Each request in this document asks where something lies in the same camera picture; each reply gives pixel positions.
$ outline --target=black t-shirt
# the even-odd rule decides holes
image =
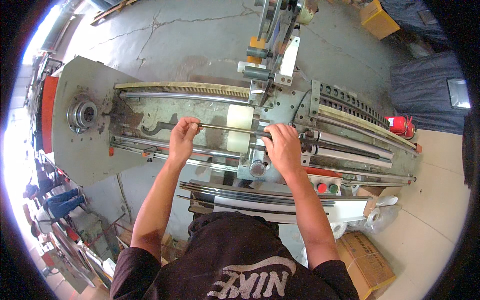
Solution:
[[[212,221],[215,214],[194,221],[201,226],[191,235],[185,254],[163,268],[148,251],[123,250],[110,298],[359,298],[342,261],[327,261],[310,271],[257,219],[230,213]]]

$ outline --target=machine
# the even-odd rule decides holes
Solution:
[[[180,182],[191,195],[178,198],[190,200],[193,212],[238,210],[296,222],[291,194],[261,139],[265,126],[279,122],[297,129],[300,163],[331,222],[368,215],[372,197],[356,196],[359,186],[415,180],[421,147],[390,132],[376,108],[316,79],[307,91],[292,88],[293,80],[303,80],[294,78],[296,31],[313,18],[316,1],[259,0],[255,5],[263,8],[259,31],[247,47],[247,61],[237,68],[251,80],[250,88],[140,82],[82,57],[65,65],[54,75],[59,80],[51,143],[57,166],[78,184],[90,185],[166,159],[169,129],[183,116],[197,116],[204,130],[195,137],[187,164],[211,168],[215,178]]]

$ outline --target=red button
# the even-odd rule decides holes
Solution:
[[[327,190],[327,185],[325,183],[320,183],[317,186],[317,190],[319,193],[324,193]]]

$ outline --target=fire extinguisher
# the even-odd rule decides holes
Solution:
[[[398,136],[403,137],[406,140],[409,140],[415,134],[415,125],[413,125],[413,117],[405,118],[402,116],[398,117],[385,117],[390,123],[390,132],[395,133]]]

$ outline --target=plastic roller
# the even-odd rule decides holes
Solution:
[[[253,120],[253,108],[231,104],[228,107],[227,126],[251,129]],[[248,152],[250,134],[243,132],[228,132],[227,150],[233,152]]]

